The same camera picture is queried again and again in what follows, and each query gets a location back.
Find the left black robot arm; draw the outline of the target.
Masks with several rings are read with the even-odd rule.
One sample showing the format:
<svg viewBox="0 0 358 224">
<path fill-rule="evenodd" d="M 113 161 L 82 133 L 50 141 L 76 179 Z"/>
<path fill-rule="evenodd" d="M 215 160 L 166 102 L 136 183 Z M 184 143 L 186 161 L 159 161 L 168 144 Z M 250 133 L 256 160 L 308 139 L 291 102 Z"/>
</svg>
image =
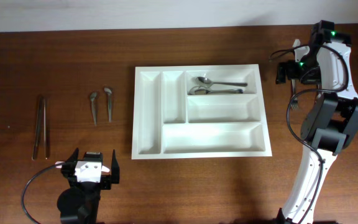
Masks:
<svg viewBox="0 0 358 224">
<path fill-rule="evenodd" d="M 111 167 L 103 165 L 103 154 L 86 152 L 78 158 L 79 149 L 66 161 L 55 164 L 67 179 L 70 188 L 63 191 L 58 200 L 62 223 L 96 223 L 101 191 L 111 190 L 120 182 L 120 168 L 116 152 L 112 152 Z"/>
</svg>

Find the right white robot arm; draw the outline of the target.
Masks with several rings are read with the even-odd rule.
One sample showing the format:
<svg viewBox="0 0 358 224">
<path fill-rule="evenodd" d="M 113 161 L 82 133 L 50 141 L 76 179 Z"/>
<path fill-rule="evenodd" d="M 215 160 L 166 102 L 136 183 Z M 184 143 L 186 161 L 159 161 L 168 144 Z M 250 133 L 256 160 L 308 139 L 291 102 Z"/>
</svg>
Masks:
<svg viewBox="0 0 358 224">
<path fill-rule="evenodd" d="M 327 173 L 358 131 L 358 94 L 354 88 L 349 57 L 351 37 L 335 30 L 330 21 L 319 21 L 311 28 L 310 40 L 295 40 L 292 48 L 272 53 L 275 60 L 292 53 L 293 60 L 280 62 L 276 83 L 291 82 L 287 111 L 295 110 L 307 91 L 296 84 L 312 85 L 314 105 L 306 115 L 300 134 L 293 137 L 303 153 L 296 181 L 288 200 L 279 209 L 274 223 L 313 223 L 314 209 Z"/>
</svg>

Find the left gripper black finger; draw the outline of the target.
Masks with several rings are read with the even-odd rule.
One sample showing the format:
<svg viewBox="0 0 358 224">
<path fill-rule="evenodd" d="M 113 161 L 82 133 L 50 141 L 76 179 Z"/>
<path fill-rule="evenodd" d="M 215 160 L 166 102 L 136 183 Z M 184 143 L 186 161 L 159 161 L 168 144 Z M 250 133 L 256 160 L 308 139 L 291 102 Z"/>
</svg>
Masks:
<svg viewBox="0 0 358 224">
<path fill-rule="evenodd" d="M 118 184 L 120 182 L 120 167 L 116 159 L 116 151 L 112 152 L 112 161 L 111 161 L 111 183 Z"/>
<path fill-rule="evenodd" d="M 73 154 L 64 162 L 62 165 L 61 173 L 62 174 L 74 174 L 75 167 L 78 162 L 79 149 L 76 148 Z"/>
</svg>

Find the steel fork nearer tray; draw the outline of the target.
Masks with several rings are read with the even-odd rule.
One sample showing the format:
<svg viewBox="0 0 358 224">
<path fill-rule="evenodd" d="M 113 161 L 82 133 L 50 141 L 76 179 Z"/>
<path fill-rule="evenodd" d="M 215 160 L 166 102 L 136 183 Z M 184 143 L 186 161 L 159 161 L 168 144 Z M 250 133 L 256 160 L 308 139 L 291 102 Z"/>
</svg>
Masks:
<svg viewBox="0 0 358 224">
<path fill-rule="evenodd" d="M 296 80 L 291 80 L 291 97 L 293 100 L 290 103 L 290 107 L 292 110 L 298 110 L 299 104 L 298 104 L 298 98 L 295 98 L 296 95 Z"/>
</svg>

